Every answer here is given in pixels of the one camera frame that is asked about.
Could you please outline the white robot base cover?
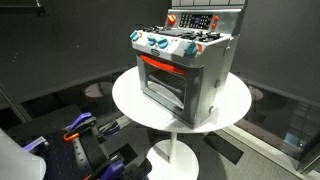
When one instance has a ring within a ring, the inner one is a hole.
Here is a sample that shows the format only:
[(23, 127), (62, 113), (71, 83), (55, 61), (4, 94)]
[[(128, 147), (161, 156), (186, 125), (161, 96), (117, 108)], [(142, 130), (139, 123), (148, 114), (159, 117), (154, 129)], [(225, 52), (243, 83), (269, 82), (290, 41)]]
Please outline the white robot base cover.
[(43, 180), (43, 158), (24, 150), (0, 129), (0, 180)]

